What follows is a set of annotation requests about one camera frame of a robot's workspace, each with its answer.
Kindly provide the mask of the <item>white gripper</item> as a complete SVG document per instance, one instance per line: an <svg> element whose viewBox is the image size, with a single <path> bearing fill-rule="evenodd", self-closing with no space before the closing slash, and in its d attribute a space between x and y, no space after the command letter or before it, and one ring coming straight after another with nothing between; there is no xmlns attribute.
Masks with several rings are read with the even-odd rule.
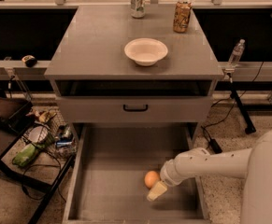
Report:
<svg viewBox="0 0 272 224"><path fill-rule="evenodd" d="M167 186L175 187L183 181L183 177L177 172L173 160L165 162L161 168L160 177L162 181L157 181L147 195L147 200L150 202L155 201L158 197L167 192Z"/></svg>

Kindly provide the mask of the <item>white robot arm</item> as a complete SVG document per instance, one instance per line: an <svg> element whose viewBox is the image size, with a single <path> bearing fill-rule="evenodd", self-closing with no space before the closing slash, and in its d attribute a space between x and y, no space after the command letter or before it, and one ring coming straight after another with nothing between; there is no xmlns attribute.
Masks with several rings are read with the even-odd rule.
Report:
<svg viewBox="0 0 272 224"><path fill-rule="evenodd" d="M272 224L272 130L252 148L211 155L198 147L166 161L147 199L154 201L186 179L223 175L245 180L241 224Z"/></svg>

